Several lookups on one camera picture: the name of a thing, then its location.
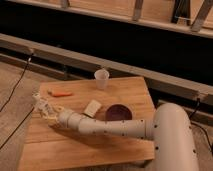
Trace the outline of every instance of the wooden tabletop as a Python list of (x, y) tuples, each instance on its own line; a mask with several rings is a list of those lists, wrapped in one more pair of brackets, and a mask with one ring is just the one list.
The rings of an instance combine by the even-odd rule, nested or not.
[[(54, 98), (47, 94), (47, 90), (71, 91), (74, 95)], [(42, 83), (40, 93), (50, 104), (71, 108), (79, 113), (95, 99), (103, 105), (96, 114), (96, 118), (100, 120), (104, 120), (109, 106), (118, 103), (126, 105), (132, 111), (133, 119), (152, 118), (155, 112), (143, 77), (110, 79), (104, 91), (96, 88), (95, 80)], [(57, 170), (153, 158), (151, 141), (53, 130), (39, 114), (34, 113), (18, 170)]]

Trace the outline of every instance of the cable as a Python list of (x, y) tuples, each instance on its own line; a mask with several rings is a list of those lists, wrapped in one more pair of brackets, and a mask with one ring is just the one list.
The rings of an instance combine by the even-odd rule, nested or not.
[(199, 109), (199, 107), (200, 107), (200, 98), (197, 98), (197, 104), (196, 104), (195, 110), (194, 112), (190, 114), (189, 119), (192, 119), (192, 117), (197, 113), (197, 110)]
[[(195, 110), (189, 115), (190, 120), (197, 113), (197, 110), (199, 109), (199, 107), (200, 107), (200, 98), (197, 98), (197, 105), (195, 107)], [(198, 128), (200, 128), (204, 132), (206, 139), (207, 139), (207, 142), (208, 142), (208, 145), (209, 145), (209, 148), (210, 148), (210, 151), (211, 151), (212, 156), (213, 156), (213, 143), (212, 144), (210, 143), (208, 132), (202, 126), (200, 126), (200, 125), (198, 125), (194, 122), (191, 122), (191, 124), (197, 126)]]
[(10, 134), (9, 137), (7, 137), (6, 141), (0, 146), (0, 150), (7, 144), (7, 142), (10, 140), (10, 138), (15, 134), (15, 132), (20, 128), (20, 126), (24, 123), (24, 121), (28, 118), (28, 116), (32, 113), (34, 110), (34, 107), (30, 110), (30, 112), (25, 116), (25, 118), (21, 121), (21, 123), (16, 127), (16, 129)]
[(208, 145), (209, 145), (209, 148), (210, 148), (210, 151), (211, 151), (212, 156), (213, 156), (213, 143), (212, 144), (210, 143), (208, 132), (202, 126), (200, 126), (200, 125), (198, 125), (194, 122), (191, 122), (191, 124), (197, 126), (198, 128), (200, 128), (204, 132), (206, 139), (207, 139), (207, 142), (208, 142)]
[(30, 63), (30, 61), (31, 61), (32, 55), (33, 55), (33, 54), (31, 54), (30, 57), (28, 58), (27, 64), (26, 64), (25, 67), (24, 67), (24, 70), (23, 70), (23, 72), (22, 72), (22, 74), (21, 74), (21, 77), (19, 78), (19, 80), (17, 81), (17, 83), (14, 85), (14, 87), (13, 87), (13, 89), (12, 89), (12, 92), (11, 92), (9, 98), (8, 98), (7, 101), (2, 105), (2, 107), (1, 107), (1, 109), (0, 109), (0, 112), (2, 112), (2, 110), (5, 108), (5, 106), (9, 103), (10, 99), (12, 98), (13, 93), (14, 93), (16, 87), (18, 86), (18, 84), (19, 84), (20, 81), (22, 80), (22, 78), (23, 78), (23, 76), (24, 76), (24, 74), (25, 74), (25, 72), (26, 72), (26, 70), (27, 70), (27, 67), (28, 67), (28, 65), (29, 65), (29, 63)]

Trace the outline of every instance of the round plate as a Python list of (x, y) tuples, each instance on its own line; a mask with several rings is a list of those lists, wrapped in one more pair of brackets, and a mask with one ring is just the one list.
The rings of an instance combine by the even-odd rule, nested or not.
[(132, 112), (122, 104), (110, 106), (106, 111), (106, 121), (131, 120)]

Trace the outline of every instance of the concrete floor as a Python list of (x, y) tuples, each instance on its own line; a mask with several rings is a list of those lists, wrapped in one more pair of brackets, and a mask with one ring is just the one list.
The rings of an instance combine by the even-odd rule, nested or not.
[[(0, 106), (5, 102), (22, 72), (17, 68), (0, 62)], [(32, 94), (37, 92), (41, 82), (56, 81), (53, 78), (27, 71), (23, 80), (17, 87), (11, 101), (0, 113), (0, 146), (10, 137), (26, 117), (34, 104)], [(0, 170), (15, 171), (21, 156), (25, 134), (27, 131), (28, 117), (17, 131), (9, 138), (7, 143), (0, 149)], [(203, 125), (213, 140), (213, 128)], [(211, 156), (206, 139), (200, 129), (193, 126), (193, 133), (199, 158), (200, 171), (213, 170), (213, 157)], [(71, 169), (72, 171), (152, 171), (154, 163), (149, 164), (145, 169), (134, 164), (118, 164), (112, 166), (98, 166), (90, 168)]]

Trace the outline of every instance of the white cup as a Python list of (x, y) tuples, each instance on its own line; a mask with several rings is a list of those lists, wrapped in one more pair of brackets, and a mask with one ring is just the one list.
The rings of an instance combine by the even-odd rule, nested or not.
[(109, 80), (109, 72), (106, 69), (99, 69), (94, 74), (98, 89), (105, 90)]

